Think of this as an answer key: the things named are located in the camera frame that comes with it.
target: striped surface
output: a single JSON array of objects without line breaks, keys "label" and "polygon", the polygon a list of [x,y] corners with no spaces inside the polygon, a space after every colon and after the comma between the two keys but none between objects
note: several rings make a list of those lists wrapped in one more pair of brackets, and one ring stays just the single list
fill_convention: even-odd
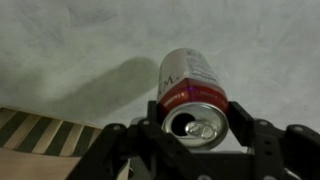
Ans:
[{"label": "striped surface", "polygon": [[101,129],[0,107],[0,148],[81,157]]}]

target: aluminum can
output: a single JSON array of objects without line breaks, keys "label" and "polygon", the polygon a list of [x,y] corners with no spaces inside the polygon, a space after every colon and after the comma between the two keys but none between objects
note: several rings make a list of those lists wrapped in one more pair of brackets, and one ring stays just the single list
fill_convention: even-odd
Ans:
[{"label": "aluminum can", "polygon": [[169,53],[159,73],[157,109],[165,132],[190,149],[212,149],[228,132],[228,99],[201,53]]}]

